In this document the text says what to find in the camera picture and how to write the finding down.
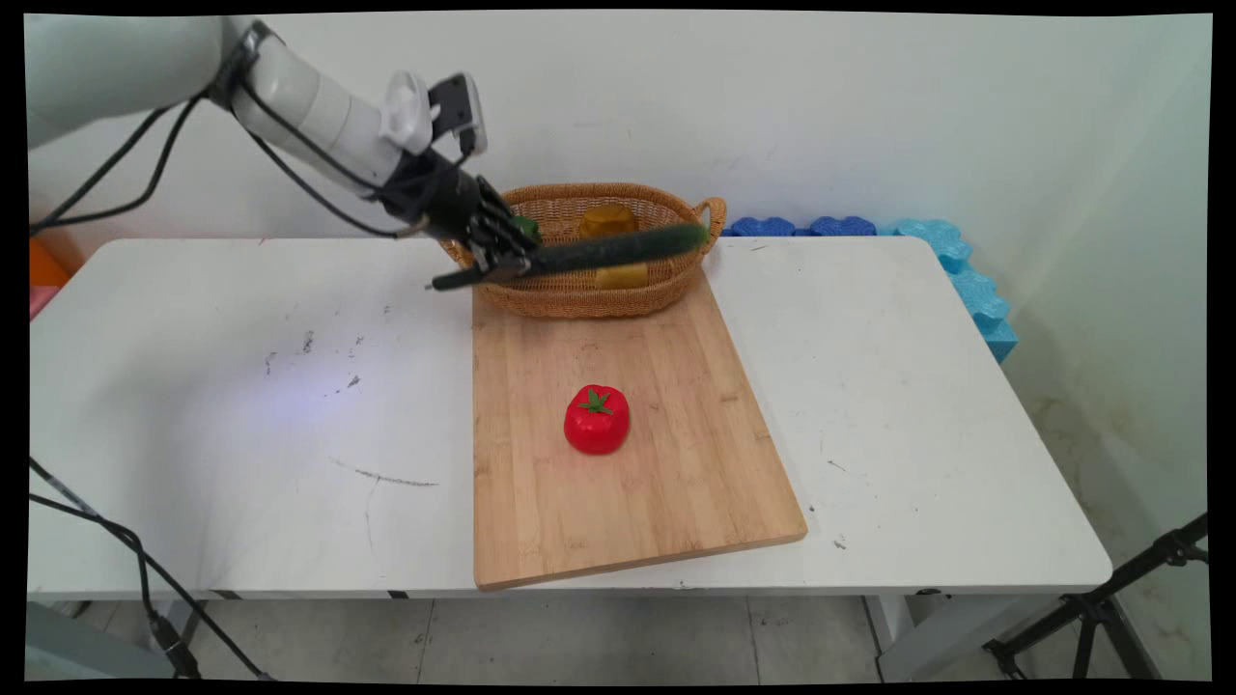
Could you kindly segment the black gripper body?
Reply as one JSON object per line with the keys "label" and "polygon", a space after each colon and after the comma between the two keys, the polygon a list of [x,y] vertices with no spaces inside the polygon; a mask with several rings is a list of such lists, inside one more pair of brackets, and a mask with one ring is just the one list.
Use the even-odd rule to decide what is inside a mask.
{"label": "black gripper body", "polygon": [[379,205],[403,224],[379,237],[423,234],[435,240],[471,242],[477,232],[481,193],[464,164],[471,155],[449,160],[436,150],[400,153],[388,181],[379,185]]}

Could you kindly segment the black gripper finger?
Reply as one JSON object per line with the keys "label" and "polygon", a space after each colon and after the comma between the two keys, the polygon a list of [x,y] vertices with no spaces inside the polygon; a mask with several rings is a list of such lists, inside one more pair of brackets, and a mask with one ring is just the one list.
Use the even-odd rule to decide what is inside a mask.
{"label": "black gripper finger", "polygon": [[528,254],[530,237],[502,195],[485,177],[476,177],[475,242],[493,254]]}
{"label": "black gripper finger", "polygon": [[496,241],[491,245],[473,240],[467,246],[475,260],[473,278],[468,284],[507,283],[520,279],[533,267],[533,240]]}

